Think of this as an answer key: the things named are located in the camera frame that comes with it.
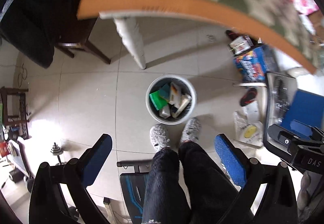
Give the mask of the white round trash bin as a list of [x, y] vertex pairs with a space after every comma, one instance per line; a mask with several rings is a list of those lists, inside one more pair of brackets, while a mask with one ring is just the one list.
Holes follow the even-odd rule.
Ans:
[[159, 123], [178, 125], [189, 119], [197, 103], [193, 85], [178, 75], [155, 79], [146, 92], [146, 107]]

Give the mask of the smiley plastic bag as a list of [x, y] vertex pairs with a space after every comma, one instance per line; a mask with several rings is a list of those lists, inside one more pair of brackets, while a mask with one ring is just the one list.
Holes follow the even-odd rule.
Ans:
[[239, 112], [234, 112], [235, 140], [241, 144], [262, 148], [263, 146], [263, 124], [260, 121], [249, 122], [245, 116]]

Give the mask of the silver dumbbell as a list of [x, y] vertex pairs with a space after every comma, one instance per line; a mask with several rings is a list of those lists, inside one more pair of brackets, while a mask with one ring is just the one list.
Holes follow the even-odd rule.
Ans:
[[64, 165], [66, 162], [62, 161], [60, 156], [64, 153], [64, 150], [56, 144], [56, 142], [53, 143], [52, 148], [50, 150], [53, 156], [55, 156], [58, 159], [57, 165]]

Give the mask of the blue weight bench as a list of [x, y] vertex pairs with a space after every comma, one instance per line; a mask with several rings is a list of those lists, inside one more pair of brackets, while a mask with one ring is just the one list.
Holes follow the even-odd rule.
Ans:
[[132, 223], [142, 223], [146, 182], [151, 159], [118, 161], [116, 165], [124, 169], [132, 167], [134, 170], [134, 172], [122, 173], [120, 175], [120, 184]]

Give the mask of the grey right slipper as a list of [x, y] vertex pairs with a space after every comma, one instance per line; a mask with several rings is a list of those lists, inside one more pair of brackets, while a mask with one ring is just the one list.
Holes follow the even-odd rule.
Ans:
[[180, 144], [192, 141], [197, 142], [200, 136], [201, 123], [198, 118], [191, 118], [186, 123], [180, 138]]

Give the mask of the grey slipper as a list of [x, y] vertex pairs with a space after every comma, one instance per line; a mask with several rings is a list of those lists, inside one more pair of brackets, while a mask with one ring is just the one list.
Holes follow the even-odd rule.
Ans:
[[156, 152], [170, 147], [170, 137], [167, 128], [163, 124], [156, 124], [149, 131], [150, 142]]
[[191, 118], [186, 123], [180, 138], [180, 144], [192, 141], [197, 142], [200, 136], [201, 123], [198, 118]]

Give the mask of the red black flip flop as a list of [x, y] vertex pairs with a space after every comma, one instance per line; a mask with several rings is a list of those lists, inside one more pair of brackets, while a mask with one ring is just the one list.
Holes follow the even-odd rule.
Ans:
[[247, 90], [247, 92], [242, 96], [239, 101], [240, 106], [245, 107], [255, 101], [258, 91], [256, 88], [252, 87]]

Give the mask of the grey left slipper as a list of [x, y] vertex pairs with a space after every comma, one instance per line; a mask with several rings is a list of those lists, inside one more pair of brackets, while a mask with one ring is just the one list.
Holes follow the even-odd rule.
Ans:
[[149, 131], [150, 142], [156, 152], [170, 147], [170, 137], [167, 128], [163, 124], [156, 124]]

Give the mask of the green packet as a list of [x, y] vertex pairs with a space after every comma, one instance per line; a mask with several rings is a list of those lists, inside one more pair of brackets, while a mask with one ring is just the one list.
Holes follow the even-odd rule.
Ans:
[[149, 98], [156, 110], [161, 110], [168, 104], [168, 101], [165, 98], [161, 97], [159, 91], [150, 93]]

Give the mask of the white printed medicine box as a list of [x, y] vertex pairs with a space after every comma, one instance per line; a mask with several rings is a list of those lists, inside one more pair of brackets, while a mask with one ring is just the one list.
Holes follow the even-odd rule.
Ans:
[[174, 82], [170, 83], [169, 103], [176, 108], [179, 108], [181, 104], [181, 88]]

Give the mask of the blue comic carton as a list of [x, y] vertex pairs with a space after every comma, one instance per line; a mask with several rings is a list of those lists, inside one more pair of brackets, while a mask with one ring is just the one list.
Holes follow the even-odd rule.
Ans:
[[245, 82], [264, 82], [268, 66], [262, 47], [257, 47], [233, 59]]

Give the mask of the small wooden stool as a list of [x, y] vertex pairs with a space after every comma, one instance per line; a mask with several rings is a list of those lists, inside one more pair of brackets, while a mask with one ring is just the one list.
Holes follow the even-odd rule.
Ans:
[[1, 121], [4, 128], [9, 131], [11, 138], [19, 136], [27, 140], [28, 112], [26, 110], [26, 94], [28, 89], [1, 87]]

